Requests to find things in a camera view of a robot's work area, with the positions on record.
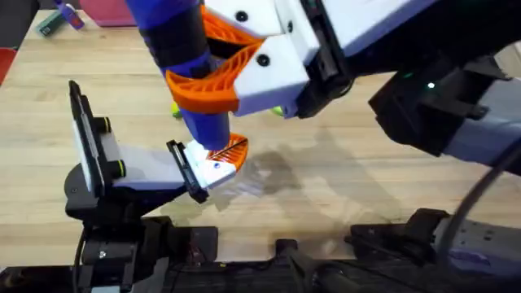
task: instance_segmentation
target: screw hole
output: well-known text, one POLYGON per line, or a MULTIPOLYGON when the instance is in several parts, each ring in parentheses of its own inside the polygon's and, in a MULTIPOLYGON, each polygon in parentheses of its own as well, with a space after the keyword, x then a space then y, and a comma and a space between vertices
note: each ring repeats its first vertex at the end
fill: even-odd
POLYGON ((239 11, 235 14, 235 19, 239 22, 246 22, 248 19, 247 13, 245 11, 239 11))
POLYGON ((257 57, 257 63, 262 67, 269 66, 269 57, 266 54, 261 54, 257 57))

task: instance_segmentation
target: orange 3d-printed part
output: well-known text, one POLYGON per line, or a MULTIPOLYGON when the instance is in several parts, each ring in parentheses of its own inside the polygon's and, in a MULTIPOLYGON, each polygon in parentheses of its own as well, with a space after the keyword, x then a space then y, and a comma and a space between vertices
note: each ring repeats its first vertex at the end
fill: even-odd
POLYGON ((260 46, 247 46, 203 79, 182 77, 168 71, 166 80, 174 101, 181 108, 203 114, 237 111, 239 99, 234 91, 235 79, 260 46))
POLYGON ((239 171, 246 160, 247 147, 247 138, 240 134, 231 133, 228 145, 222 151, 210 151, 207 159, 233 164, 235 169, 239 171))
POLYGON ((234 81, 264 40, 219 20, 204 7, 201 9, 207 37, 245 47, 203 79, 182 77, 168 71, 166 80, 174 101, 181 108, 203 114, 235 112, 239 109, 239 99, 234 91, 234 81))

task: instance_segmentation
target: pink object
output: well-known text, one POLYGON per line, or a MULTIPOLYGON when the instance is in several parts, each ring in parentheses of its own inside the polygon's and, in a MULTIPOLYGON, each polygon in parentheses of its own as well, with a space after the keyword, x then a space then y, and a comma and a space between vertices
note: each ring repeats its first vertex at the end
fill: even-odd
POLYGON ((101 27, 136 25, 125 0, 80 0, 80 4, 81 9, 101 27))

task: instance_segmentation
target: small green object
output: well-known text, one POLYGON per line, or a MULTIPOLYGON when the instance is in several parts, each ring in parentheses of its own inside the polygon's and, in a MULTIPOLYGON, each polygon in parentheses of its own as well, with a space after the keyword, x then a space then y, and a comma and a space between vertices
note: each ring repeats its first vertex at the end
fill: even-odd
POLYGON ((60 11, 55 11, 49 17, 44 19, 39 25, 37 25, 36 30, 43 36, 49 37, 53 33, 55 33, 58 28, 65 24, 67 21, 63 17, 60 11))
POLYGON ((172 116, 176 119, 182 118, 181 110, 179 110, 179 106, 176 103, 172 103, 172 116))
POLYGON ((275 113, 277 116, 284 117, 284 110, 280 106, 271 108, 271 112, 275 113))

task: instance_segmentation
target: wooden table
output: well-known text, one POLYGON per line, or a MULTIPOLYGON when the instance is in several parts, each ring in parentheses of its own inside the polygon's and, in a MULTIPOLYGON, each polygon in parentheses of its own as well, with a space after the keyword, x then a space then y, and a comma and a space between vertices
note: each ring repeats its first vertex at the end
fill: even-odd
MULTIPOLYGON (((0 87, 0 265, 72 263, 81 223, 64 212, 63 181, 78 162, 69 79, 94 113, 111 117, 120 143, 165 149, 173 138, 190 140, 138 31, 81 16, 82 32, 64 27, 44 39, 31 29, 0 87)), ((406 221, 420 207, 453 211, 486 168, 389 140, 367 105, 389 77, 357 80, 314 119, 233 118, 233 131, 251 142, 236 179, 203 205, 183 196, 152 214, 218 226, 219 260, 262 260, 277 238, 298 238, 313 256, 348 256, 342 238, 351 224, 406 221)), ((521 226, 520 188, 504 176, 473 218, 521 226)))

